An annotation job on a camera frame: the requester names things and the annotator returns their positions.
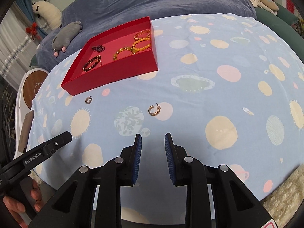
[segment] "human hand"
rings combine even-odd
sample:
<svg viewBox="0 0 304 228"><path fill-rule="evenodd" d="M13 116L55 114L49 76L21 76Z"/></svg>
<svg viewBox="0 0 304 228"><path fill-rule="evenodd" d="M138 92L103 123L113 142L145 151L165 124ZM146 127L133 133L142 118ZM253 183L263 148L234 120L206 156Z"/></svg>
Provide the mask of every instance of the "human hand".
<svg viewBox="0 0 304 228"><path fill-rule="evenodd" d="M36 203L34 205L34 208L36 209L37 212L40 212L42 207L44 206L44 203L42 201L42 194L41 191L39 190L39 185L38 183L32 179L32 185L33 189L31 190L31 197L36 200ZM18 222L18 224L22 228L27 228L27 224L23 221L19 213L24 213L25 212L25 207L22 203L16 201L14 198L5 196L3 198L3 202L9 212L12 214L14 219Z"/></svg>

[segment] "red box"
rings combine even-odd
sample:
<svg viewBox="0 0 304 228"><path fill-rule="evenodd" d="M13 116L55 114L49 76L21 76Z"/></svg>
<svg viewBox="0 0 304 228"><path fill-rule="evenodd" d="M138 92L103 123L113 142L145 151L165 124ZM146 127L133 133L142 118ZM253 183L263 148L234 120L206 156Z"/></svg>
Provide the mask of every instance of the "red box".
<svg viewBox="0 0 304 228"><path fill-rule="evenodd" d="M125 50L119 53L117 60L113 60L116 51L124 46L132 47L134 35L147 29L151 31L150 48L139 51L134 55L130 55L131 52ZM136 45L136 48L148 44L149 41L142 41ZM105 50L101 53L93 51L92 47L98 45L103 45ZM102 64L99 63L90 71L84 72L83 66L97 55L101 56ZM74 60L62 81L61 87L70 95L75 96L108 83L157 70L153 27L150 18L144 17L119 25L91 38Z"/></svg>

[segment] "white sticker with red border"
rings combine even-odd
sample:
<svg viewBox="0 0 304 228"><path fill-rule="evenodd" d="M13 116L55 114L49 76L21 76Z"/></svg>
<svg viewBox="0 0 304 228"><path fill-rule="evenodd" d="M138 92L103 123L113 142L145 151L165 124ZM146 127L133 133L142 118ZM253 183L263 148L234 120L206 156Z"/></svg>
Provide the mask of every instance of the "white sticker with red border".
<svg viewBox="0 0 304 228"><path fill-rule="evenodd" d="M278 228L275 221L273 219L269 220L265 225L261 228Z"/></svg>

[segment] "light blue tablecloth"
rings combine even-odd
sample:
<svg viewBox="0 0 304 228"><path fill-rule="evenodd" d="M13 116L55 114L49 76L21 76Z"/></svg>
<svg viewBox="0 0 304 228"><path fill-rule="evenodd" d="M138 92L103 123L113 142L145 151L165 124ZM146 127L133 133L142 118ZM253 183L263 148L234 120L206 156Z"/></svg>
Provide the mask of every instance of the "light blue tablecloth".
<svg viewBox="0 0 304 228"><path fill-rule="evenodd" d="M60 85L78 52L50 72L33 101L28 148L66 130L73 140L36 172L58 189L81 165L119 156L140 133L138 181L122 188L122 215L183 223L186 191L172 186L165 155L170 132L203 164L230 166L261 200L304 162L303 63L252 18L197 14L157 19L153 27L157 72L74 97ZM156 102L161 112L152 117Z"/></svg>

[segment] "red bow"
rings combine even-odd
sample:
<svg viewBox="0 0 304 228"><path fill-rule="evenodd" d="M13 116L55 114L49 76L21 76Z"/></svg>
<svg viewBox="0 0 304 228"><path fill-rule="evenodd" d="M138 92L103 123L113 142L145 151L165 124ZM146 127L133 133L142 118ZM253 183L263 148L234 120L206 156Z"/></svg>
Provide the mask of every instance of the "red bow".
<svg viewBox="0 0 304 228"><path fill-rule="evenodd" d="M35 40L35 38L40 39L40 37L37 35L38 34L36 29L37 26L38 26L37 23L34 22L31 27L27 27L25 29L27 34L31 34L32 40Z"/></svg>

